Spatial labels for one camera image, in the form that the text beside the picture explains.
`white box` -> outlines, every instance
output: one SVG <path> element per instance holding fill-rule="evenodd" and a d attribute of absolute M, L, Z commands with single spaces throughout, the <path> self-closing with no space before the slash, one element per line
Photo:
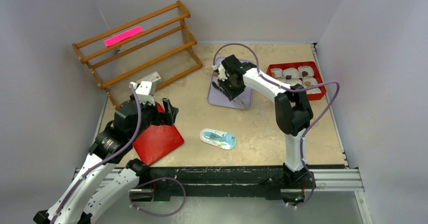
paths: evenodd
<path fill-rule="evenodd" d="M 153 82 L 153 84 L 158 85 L 159 83 L 162 82 L 162 78 L 159 76 L 159 74 L 156 71 L 154 71 L 153 73 L 147 75 L 146 77 L 138 80 L 137 83 L 140 84 L 142 81 Z"/>

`white wall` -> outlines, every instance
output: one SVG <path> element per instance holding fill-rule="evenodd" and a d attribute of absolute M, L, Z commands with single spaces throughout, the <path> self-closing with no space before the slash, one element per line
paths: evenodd
<path fill-rule="evenodd" d="M 96 0 L 111 28 L 175 1 Z M 317 42 L 342 0 L 181 1 L 199 42 Z"/>
<path fill-rule="evenodd" d="M 1 223 L 32 223 L 82 164 L 105 93 L 71 43 L 105 30 L 93 0 L 0 0 Z"/>
<path fill-rule="evenodd" d="M 318 44 L 375 223 L 428 223 L 427 34 L 428 0 L 343 0 Z"/>

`wooden table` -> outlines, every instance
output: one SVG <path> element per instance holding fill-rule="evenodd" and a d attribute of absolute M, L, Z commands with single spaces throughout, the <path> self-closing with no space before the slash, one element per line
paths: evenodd
<path fill-rule="evenodd" d="M 281 165 L 284 162 L 285 136 L 276 124 L 275 106 L 270 100 L 254 91 L 252 106 L 248 110 L 213 106 L 207 102 L 206 96 L 212 75 L 212 57 L 220 46 L 220 44 L 196 45 L 194 50 L 204 63 L 203 68 L 156 92 L 156 101 L 161 102 L 162 98 L 169 98 L 171 104 L 180 109 L 175 125 L 185 143 L 153 166 Z M 257 53 L 260 69 L 264 72 L 270 64 L 314 61 L 308 44 L 249 44 L 249 46 Z M 131 54 L 133 58 L 126 60 L 138 60 L 137 52 Z M 239 46 L 226 47 L 219 56 L 226 57 L 231 54 L 235 54 L 239 59 L 254 60 L 250 52 Z M 188 53 L 179 53 L 163 63 L 142 71 L 131 80 L 142 78 L 153 71 L 167 79 L 174 75 L 175 71 L 188 68 L 189 64 L 194 64 L 194 61 Z M 115 91 L 116 95 L 121 94 L 122 100 L 126 100 L 131 94 L 127 84 L 128 82 L 118 84 L 119 88 L 112 89 L 112 92 Z M 310 104 L 315 119 L 326 107 L 327 101 L 323 98 L 311 101 Z M 114 111 L 111 103 L 107 102 L 101 129 L 113 119 Z M 203 143 L 199 139 L 199 133 L 204 128 L 233 133 L 238 139 L 237 146 L 232 150 L 223 150 Z M 119 166 L 124 166 L 127 161 L 136 157 L 137 153 L 134 150 L 130 151 Z M 307 135 L 307 161 L 309 164 L 344 163 L 329 111 Z"/>

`red cutting board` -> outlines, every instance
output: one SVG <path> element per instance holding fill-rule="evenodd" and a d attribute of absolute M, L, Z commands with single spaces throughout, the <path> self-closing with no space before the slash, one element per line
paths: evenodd
<path fill-rule="evenodd" d="M 157 109 L 165 112 L 160 104 L 157 104 Z M 183 143 L 184 139 L 175 126 L 152 125 L 134 141 L 134 148 L 141 161 L 151 165 Z"/>

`pink strip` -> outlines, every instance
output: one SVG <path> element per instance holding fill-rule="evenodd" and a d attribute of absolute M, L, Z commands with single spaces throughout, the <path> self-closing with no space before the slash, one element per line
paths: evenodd
<path fill-rule="evenodd" d="M 120 41 L 123 41 L 127 38 L 130 38 L 131 36 L 136 35 L 142 31 L 143 31 L 143 29 L 141 28 L 141 26 L 134 27 L 132 29 L 129 29 L 127 31 L 122 32 L 119 35 L 116 35 L 116 36 L 111 37 L 107 40 L 104 40 L 104 44 L 105 44 L 105 46 L 111 46 L 111 45 L 116 44 Z"/>

